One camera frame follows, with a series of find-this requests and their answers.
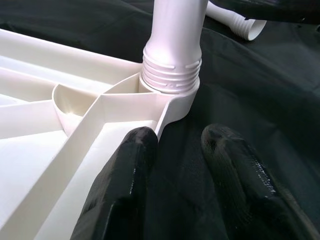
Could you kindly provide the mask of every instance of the white plastic base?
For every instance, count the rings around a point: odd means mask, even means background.
[[[158,138],[199,88],[163,94],[142,65],[0,30],[0,239],[68,240],[123,137]]]

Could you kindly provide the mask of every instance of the black fabric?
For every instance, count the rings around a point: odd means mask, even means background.
[[[142,62],[152,11],[152,0],[2,0],[0,28]],[[241,133],[320,230],[317,27],[268,22],[254,42],[244,42],[205,19],[200,88],[188,116],[161,136],[146,240],[228,239],[201,153],[201,133],[211,123]]]

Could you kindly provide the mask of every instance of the white plastic tube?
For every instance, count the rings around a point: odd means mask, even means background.
[[[142,80],[167,94],[199,81],[200,35],[208,0],[155,0],[152,33],[143,50]]]
[[[234,11],[214,5],[208,1],[206,15],[218,22],[229,26],[231,31],[241,38],[252,41],[264,29],[267,21],[248,19]]]

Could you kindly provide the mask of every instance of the white plastic pipe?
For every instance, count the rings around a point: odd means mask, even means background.
[[[264,29],[267,21],[248,19],[234,11],[214,5],[208,1],[206,15],[218,22],[229,26],[231,31],[241,38],[252,41]]]
[[[167,94],[199,81],[200,35],[208,0],[155,0],[152,33],[143,50],[142,80]]]

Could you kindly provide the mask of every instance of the white plastic part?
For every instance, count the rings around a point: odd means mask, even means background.
[[[123,137],[148,126],[160,138],[189,112],[198,75],[165,94],[140,63],[5,30],[0,46],[0,239],[68,240]]]
[[[252,41],[262,32],[267,21],[248,19],[234,11],[214,5],[208,1],[206,15],[218,22],[227,25],[239,37]]]
[[[200,36],[208,0],[155,0],[152,33],[143,50],[141,78],[167,94],[186,93],[199,81]]]

